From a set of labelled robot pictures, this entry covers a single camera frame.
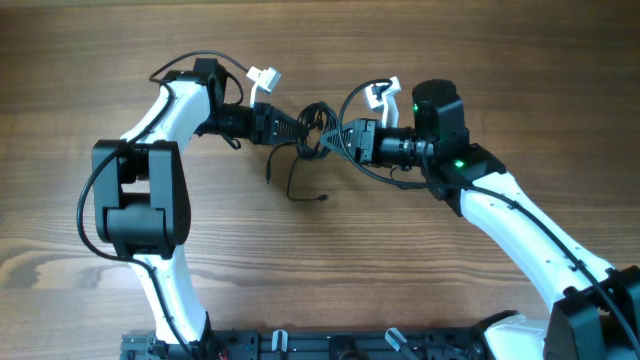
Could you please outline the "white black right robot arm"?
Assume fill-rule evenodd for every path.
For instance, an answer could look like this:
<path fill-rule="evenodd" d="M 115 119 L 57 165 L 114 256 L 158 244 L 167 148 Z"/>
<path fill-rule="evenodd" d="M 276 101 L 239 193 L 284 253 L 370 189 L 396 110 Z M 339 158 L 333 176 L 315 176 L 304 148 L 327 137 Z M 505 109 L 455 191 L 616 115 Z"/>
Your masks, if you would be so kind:
<path fill-rule="evenodd" d="M 433 79 L 412 92 L 414 123 L 398 126 L 396 78 L 361 84 L 373 118 L 337 116 L 321 143 L 377 178 L 382 167 L 419 169 L 426 189 L 489 236 L 543 299 L 549 317 L 515 311 L 476 328 L 487 359 L 635 359 L 639 270 L 618 269 L 575 241 L 523 191 L 507 167 L 470 139 L 455 84 Z"/>

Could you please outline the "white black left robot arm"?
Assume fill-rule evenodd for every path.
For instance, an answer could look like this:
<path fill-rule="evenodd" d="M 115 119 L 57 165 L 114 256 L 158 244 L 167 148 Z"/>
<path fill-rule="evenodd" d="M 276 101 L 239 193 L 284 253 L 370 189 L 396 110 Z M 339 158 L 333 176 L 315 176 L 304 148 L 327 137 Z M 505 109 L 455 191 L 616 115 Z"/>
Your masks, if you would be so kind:
<path fill-rule="evenodd" d="M 84 206 L 94 198 L 96 232 L 113 246 L 109 260 L 129 264 L 140 279 L 155 318 L 147 335 L 122 339 L 123 359 L 226 359 L 225 345 L 212 330 L 199 302 L 186 262 L 191 205 L 181 154 L 193 136 L 213 134 L 232 148 L 241 140 L 254 145 L 296 145 L 308 125 L 276 107 L 257 101 L 280 79 L 274 68 L 243 67 L 252 81 L 249 103 L 225 100 L 233 76 L 221 64 L 223 53 L 192 53 L 190 71 L 165 64 L 149 79 L 159 97 L 144 118 L 117 140 L 93 148 L 93 171 L 78 201 L 76 221 L 82 242 L 94 254 L 84 229 Z"/>

